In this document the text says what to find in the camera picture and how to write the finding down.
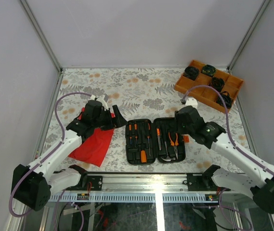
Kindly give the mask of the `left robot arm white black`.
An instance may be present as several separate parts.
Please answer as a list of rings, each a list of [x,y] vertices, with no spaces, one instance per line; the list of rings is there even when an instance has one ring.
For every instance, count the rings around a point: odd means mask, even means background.
[[[105,109],[100,101],[89,100],[84,111],[66,126],[64,135],[57,144],[27,166],[19,164],[14,169],[9,199],[10,213],[15,217],[18,216],[13,211],[13,199],[34,211],[39,211],[53,194],[69,187],[85,189],[88,184],[85,169],[71,165],[57,173],[56,168],[93,135],[96,129],[106,131],[125,125],[127,121],[117,105]]]

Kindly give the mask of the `small black orange screwdriver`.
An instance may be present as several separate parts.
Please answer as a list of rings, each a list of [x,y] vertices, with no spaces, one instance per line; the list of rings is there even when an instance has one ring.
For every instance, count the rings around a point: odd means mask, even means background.
[[[138,126],[134,123],[134,134],[135,134],[135,147],[138,147]]]

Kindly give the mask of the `small orange precision screwdriver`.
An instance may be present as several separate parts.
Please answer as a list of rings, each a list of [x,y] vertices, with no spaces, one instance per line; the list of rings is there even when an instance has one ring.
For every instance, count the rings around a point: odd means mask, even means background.
[[[160,136],[160,129],[157,128],[157,140],[158,140],[158,148],[161,151],[162,150],[162,146],[161,146],[161,136]]]

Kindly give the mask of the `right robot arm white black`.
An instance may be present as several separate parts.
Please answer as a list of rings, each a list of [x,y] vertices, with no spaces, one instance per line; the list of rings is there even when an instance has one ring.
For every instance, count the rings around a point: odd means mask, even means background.
[[[175,112],[175,126],[177,133],[189,135],[244,172],[244,175],[238,175],[217,167],[202,178],[206,189],[213,190],[217,186],[228,188],[251,198],[263,211],[274,214],[274,165],[236,143],[229,132],[217,123],[205,122],[192,106]]]

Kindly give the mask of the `black plastic tool case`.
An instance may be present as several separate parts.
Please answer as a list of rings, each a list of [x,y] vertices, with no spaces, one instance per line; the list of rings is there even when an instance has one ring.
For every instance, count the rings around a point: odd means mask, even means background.
[[[135,147],[135,134],[134,134],[134,123],[137,123],[138,126],[138,147]],[[145,130],[147,129],[147,124],[150,123],[150,143],[151,143],[151,156],[149,156],[148,152],[148,140],[146,137]],[[132,146],[130,147],[130,139],[129,139],[129,124],[132,126]],[[163,117],[156,118],[153,121],[149,119],[135,119],[130,120],[125,128],[125,138],[126,138],[126,158],[129,164],[131,165],[149,165],[158,161],[162,164],[171,164],[178,163],[183,161],[186,158],[185,151],[185,142],[188,141],[187,138],[184,138],[183,135],[178,134],[178,159],[172,162],[166,162],[161,159],[161,156],[164,154],[163,151],[163,142],[166,141],[167,144],[170,144],[168,132],[176,133],[175,126],[175,118],[173,117]],[[161,136],[161,146],[162,150],[160,151],[158,148],[158,140],[157,140],[157,128],[160,129]],[[144,144],[147,156],[147,163],[141,163],[140,151],[141,145]]]

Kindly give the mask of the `orange handled pliers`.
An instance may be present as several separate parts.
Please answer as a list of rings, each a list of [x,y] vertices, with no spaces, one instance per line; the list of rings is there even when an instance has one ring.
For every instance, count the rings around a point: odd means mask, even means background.
[[[175,132],[168,132],[169,140],[170,140],[170,145],[174,149],[175,157],[178,159],[178,148],[177,146],[179,145],[178,142],[178,134]]]

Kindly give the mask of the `small hammer black grip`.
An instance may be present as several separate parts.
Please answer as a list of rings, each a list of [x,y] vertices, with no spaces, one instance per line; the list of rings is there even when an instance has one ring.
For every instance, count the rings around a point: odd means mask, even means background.
[[[163,151],[164,154],[161,156],[161,159],[166,162],[172,162],[177,160],[178,154],[177,154],[177,148],[172,144],[167,144],[166,141],[163,142]]]

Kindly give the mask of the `black orange screwdriver large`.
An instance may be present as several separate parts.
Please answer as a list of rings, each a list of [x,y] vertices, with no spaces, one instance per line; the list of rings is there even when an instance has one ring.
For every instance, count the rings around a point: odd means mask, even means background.
[[[145,130],[145,132],[146,132],[146,137],[148,140],[148,152],[149,152],[149,156],[151,156],[150,123],[147,124],[147,129]]]

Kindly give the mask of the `thin black precision screwdriver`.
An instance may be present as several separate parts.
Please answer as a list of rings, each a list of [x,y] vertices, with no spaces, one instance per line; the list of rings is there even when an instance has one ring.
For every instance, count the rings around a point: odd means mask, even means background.
[[[129,126],[129,139],[130,139],[130,147],[132,146],[132,126],[131,124],[128,125]]]

